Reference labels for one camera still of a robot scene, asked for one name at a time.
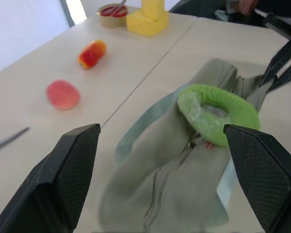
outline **zipper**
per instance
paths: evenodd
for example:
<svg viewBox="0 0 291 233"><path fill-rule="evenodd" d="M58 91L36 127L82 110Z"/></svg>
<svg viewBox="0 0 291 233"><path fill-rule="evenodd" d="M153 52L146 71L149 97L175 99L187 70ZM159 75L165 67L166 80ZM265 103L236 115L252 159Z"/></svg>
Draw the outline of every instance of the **zipper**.
<svg viewBox="0 0 291 233"><path fill-rule="evenodd" d="M191 151L195 148L197 141L201 138L200 134L194 132L190 137L187 145L183 148L179 154L181 159L178 163L170 163L164 168L157 171L153 179L153 199L149 210L145 215L145 232L150 232L150 227L155 221L161 209L162 193L168 181L168 177L171 173L176 171L181 164L187 159Z"/></svg>

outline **scissors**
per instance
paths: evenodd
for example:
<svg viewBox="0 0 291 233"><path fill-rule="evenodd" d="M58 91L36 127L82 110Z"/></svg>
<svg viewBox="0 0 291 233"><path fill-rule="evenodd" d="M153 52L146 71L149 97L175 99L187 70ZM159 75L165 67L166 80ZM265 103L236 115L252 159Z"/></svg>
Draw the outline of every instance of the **scissors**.
<svg viewBox="0 0 291 233"><path fill-rule="evenodd" d="M103 9L100 12L101 16L105 16L105 17L109 17L109 16L113 16L113 17L124 17L125 15L127 15L127 8L126 6L124 6L126 0L121 1L120 4L115 5L115 6L110 6L107 7L106 9Z"/></svg>
<svg viewBox="0 0 291 233"><path fill-rule="evenodd" d="M8 138L0 141L0 148L6 146L7 144L9 144L10 142L14 141L15 139L17 139L19 136L23 135L25 132L27 132L29 130L29 127L9 136Z"/></svg>

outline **white wall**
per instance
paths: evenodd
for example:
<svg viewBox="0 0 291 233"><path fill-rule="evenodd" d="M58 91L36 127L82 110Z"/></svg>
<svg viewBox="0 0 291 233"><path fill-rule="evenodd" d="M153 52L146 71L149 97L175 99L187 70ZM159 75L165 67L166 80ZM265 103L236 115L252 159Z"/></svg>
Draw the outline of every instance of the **white wall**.
<svg viewBox="0 0 291 233"><path fill-rule="evenodd" d="M170 10L180 0L165 0L165 9ZM97 9L103 5L121 2L121 0L81 0L87 17L96 14ZM141 0L127 0L127 6L141 7Z"/></svg>
<svg viewBox="0 0 291 233"><path fill-rule="evenodd" d="M68 28L59 0L0 0L0 70Z"/></svg>

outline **light blue strap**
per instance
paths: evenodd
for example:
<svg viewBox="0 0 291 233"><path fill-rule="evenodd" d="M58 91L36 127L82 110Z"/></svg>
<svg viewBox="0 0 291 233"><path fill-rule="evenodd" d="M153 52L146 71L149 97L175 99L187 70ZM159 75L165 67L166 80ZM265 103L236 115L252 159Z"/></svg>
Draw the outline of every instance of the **light blue strap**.
<svg viewBox="0 0 291 233"><path fill-rule="evenodd" d="M175 92L168 94L161 100L153 104L146 112L133 124L128 132L121 139L115 149L115 164L118 166L130 155L131 148L137 138L153 122L161 118L168 109L177 101L179 93L187 87L187 84L179 87Z"/></svg>

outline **red apple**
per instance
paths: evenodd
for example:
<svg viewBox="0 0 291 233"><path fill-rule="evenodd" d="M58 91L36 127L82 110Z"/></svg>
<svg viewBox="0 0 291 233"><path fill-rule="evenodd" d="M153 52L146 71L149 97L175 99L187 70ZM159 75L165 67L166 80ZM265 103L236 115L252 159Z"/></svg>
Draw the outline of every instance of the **red apple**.
<svg viewBox="0 0 291 233"><path fill-rule="evenodd" d="M51 104L59 110L69 110L80 100L79 91L69 82L56 80L47 87L47 96Z"/></svg>

